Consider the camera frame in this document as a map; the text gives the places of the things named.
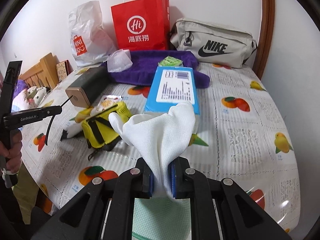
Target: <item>hand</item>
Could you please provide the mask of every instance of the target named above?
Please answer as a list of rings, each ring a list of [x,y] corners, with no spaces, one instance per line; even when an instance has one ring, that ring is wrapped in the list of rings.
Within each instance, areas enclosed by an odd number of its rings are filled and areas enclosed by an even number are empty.
[[[0,155],[9,158],[7,162],[7,169],[12,173],[17,173],[21,166],[21,148],[22,148],[22,134],[19,131],[12,138],[12,148],[8,150],[0,141]]]

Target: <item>yellow pouch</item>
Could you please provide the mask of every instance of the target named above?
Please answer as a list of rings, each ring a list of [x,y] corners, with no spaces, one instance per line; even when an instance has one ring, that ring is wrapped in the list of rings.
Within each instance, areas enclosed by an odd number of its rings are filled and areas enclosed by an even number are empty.
[[[87,139],[89,148],[104,148],[105,150],[109,150],[108,147],[105,147],[110,145],[109,148],[113,148],[121,139],[120,136],[113,130],[109,122],[108,117],[112,112],[119,114],[124,123],[127,122],[132,116],[127,108],[127,105],[123,101],[120,101],[103,112],[88,117],[81,122],[84,136]]]

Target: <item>blue box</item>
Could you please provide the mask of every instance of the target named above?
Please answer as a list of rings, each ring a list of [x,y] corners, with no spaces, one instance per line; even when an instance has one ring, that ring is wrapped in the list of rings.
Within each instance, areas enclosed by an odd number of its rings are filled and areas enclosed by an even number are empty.
[[[168,113],[171,106],[184,101],[189,101],[193,105],[196,116],[193,133],[196,133],[199,126],[200,111],[193,69],[189,67],[159,66],[150,88],[144,113],[159,116]]]

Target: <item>silver screw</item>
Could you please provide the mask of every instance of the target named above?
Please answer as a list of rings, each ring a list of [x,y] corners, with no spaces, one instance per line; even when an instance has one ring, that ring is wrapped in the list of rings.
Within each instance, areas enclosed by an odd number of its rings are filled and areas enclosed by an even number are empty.
[[[229,178],[226,178],[223,180],[223,183],[227,186],[231,186],[233,184],[233,180],[232,179],[229,179]]]
[[[131,173],[132,175],[137,175],[137,174],[140,173],[140,170],[139,170],[138,168],[133,168],[133,169],[130,170],[130,173]]]
[[[98,184],[100,184],[101,182],[102,182],[102,179],[99,178],[99,177],[96,177],[96,178],[94,178],[94,179],[92,180],[92,183],[93,183],[94,185],[98,185]]]
[[[192,175],[192,174],[195,174],[195,173],[196,173],[196,171],[193,168],[187,168],[186,169],[186,174]]]

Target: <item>wooden bed headboard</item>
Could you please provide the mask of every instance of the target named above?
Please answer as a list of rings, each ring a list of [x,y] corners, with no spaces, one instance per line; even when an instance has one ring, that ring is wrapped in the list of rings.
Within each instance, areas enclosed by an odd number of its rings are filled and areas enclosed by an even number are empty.
[[[40,62],[19,76],[28,87],[50,87],[54,89],[59,83],[56,62],[52,53],[40,59]]]

